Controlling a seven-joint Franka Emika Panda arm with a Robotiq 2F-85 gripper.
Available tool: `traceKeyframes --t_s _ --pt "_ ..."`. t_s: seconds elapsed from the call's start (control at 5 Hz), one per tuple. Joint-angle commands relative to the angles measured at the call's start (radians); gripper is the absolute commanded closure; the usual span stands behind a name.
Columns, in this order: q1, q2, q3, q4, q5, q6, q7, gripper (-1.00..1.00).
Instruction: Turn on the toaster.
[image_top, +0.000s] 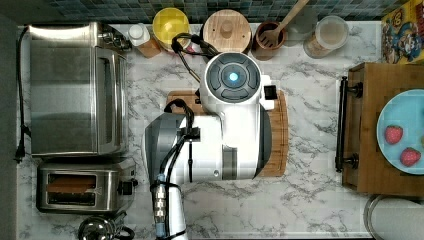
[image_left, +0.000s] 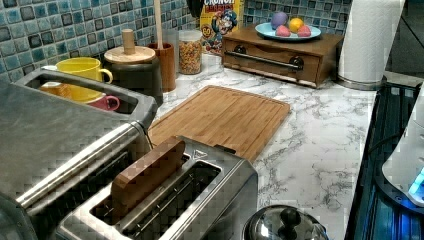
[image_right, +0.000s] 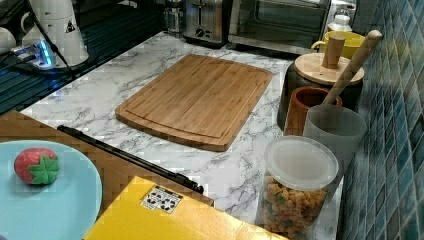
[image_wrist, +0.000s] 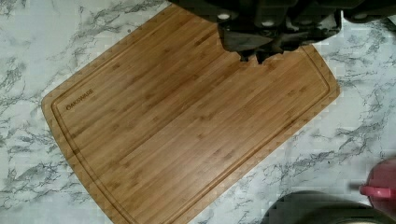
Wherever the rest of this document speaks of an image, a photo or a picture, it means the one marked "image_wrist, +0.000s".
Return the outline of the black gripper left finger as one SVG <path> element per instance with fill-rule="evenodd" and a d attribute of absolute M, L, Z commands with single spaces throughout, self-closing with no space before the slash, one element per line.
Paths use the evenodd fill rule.
<path fill-rule="evenodd" d="M 234 32 L 221 26 L 219 39 L 225 50 L 236 52 L 240 56 L 241 62 L 247 62 L 248 58 L 255 54 L 256 49 L 272 41 L 271 38 L 262 35 Z"/>

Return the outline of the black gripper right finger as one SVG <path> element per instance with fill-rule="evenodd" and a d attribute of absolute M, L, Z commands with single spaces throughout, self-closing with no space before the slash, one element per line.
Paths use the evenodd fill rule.
<path fill-rule="evenodd" d="M 262 64 L 266 59 L 283 54 L 285 51 L 294 51 L 300 46 L 317 43 L 340 32 L 336 29 L 309 29 L 308 31 L 293 34 L 281 34 L 272 42 L 258 47 L 255 51 L 258 64 Z"/>

